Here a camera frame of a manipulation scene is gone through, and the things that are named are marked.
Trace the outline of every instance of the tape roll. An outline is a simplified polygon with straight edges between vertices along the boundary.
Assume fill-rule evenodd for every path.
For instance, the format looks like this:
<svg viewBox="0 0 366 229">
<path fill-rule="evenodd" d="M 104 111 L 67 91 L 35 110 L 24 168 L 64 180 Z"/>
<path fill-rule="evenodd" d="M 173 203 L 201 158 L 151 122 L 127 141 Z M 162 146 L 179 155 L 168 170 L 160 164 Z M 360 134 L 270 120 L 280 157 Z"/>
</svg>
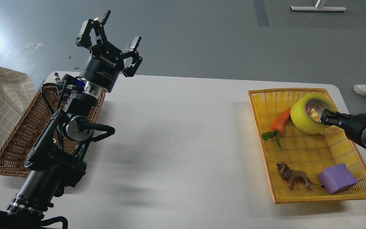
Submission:
<svg viewBox="0 0 366 229">
<path fill-rule="evenodd" d="M 317 134 L 324 129 L 327 129 L 328 125 L 324 125 L 321 122 L 313 120 L 309 113 L 306 111 L 306 106 L 314 108 L 319 116 L 324 109 L 336 111 L 334 105 L 326 97 L 320 94 L 307 94 L 297 101 L 290 110 L 290 117 L 295 126 L 303 132 L 308 134 Z"/>
</svg>

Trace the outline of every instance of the sponge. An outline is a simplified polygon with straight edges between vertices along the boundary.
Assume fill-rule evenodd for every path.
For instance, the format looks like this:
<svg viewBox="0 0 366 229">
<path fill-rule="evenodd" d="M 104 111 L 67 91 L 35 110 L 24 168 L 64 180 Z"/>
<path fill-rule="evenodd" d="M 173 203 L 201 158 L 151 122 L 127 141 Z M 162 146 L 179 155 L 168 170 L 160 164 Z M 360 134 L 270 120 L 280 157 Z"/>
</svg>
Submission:
<svg viewBox="0 0 366 229">
<path fill-rule="evenodd" d="M 347 191 L 358 183 L 356 177 L 347 169 L 345 163 L 325 168 L 319 175 L 319 180 L 330 195 Z"/>
</svg>

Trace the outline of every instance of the orange carrot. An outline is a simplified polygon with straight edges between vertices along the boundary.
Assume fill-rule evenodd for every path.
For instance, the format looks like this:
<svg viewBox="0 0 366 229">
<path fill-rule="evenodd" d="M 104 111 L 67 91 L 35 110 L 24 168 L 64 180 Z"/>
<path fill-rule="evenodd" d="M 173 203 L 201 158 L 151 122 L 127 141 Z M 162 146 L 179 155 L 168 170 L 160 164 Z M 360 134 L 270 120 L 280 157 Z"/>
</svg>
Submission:
<svg viewBox="0 0 366 229">
<path fill-rule="evenodd" d="M 272 125 L 270 126 L 270 131 L 279 132 L 280 134 L 283 134 L 285 131 L 286 124 L 289 122 L 290 118 L 290 108 L 283 111 L 283 113 L 277 118 Z"/>
<path fill-rule="evenodd" d="M 273 137 L 276 138 L 276 143 L 278 144 L 278 146 L 280 148 L 283 149 L 282 145 L 279 142 L 279 135 L 283 134 L 283 132 L 285 131 L 285 127 L 286 124 L 288 123 L 290 118 L 290 108 L 285 110 L 283 113 L 281 113 L 281 115 L 279 116 L 279 118 L 277 118 L 272 125 L 270 126 L 270 131 L 263 133 L 261 135 L 262 139 L 264 141 L 267 141 Z"/>
</svg>

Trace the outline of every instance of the yellow basket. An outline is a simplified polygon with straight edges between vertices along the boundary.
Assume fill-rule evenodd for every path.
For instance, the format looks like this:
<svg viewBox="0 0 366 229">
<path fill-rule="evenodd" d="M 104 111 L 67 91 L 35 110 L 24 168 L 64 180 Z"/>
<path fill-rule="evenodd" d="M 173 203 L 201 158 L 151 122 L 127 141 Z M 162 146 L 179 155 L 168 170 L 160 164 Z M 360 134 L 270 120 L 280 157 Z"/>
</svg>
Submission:
<svg viewBox="0 0 366 229">
<path fill-rule="evenodd" d="M 333 135 L 311 135 L 299 130 L 291 121 L 287 124 L 279 148 L 275 139 L 264 141 L 261 134 L 269 131 L 272 122 L 304 95 L 317 93 L 327 97 L 321 88 L 274 88 L 248 92 L 255 124 L 260 139 L 266 173 L 273 200 L 278 203 L 305 203 L 366 199 L 366 165 L 355 144 L 347 139 L 343 130 Z M 277 172 L 276 163 L 283 161 L 293 170 L 305 171 L 313 183 L 321 184 L 318 175 L 324 168 L 344 162 L 354 174 L 358 184 L 348 191 L 329 195 L 324 188 L 314 186 L 309 191 L 303 182 L 295 181 L 290 190 L 288 182 Z"/>
</svg>

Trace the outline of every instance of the floor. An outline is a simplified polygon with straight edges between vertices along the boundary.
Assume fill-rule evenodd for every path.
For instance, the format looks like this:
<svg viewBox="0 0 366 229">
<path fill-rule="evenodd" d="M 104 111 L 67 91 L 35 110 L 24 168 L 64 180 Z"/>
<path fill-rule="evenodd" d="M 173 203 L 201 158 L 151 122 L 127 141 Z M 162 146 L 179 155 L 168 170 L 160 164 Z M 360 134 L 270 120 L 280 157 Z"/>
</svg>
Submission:
<svg viewBox="0 0 366 229">
<path fill-rule="evenodd" d="M 53 71 L 77 71 L 84 21 L 110 9 L 106 35 L 121 50 L 136 35 L 137 74 L 333 84 L 351 114 L 366 113 L 366 1 L 333 0 L 340 12 L 292 12 L 309 0 L 0 0 L 0 66 L 39 88 Z"/>
</svg>

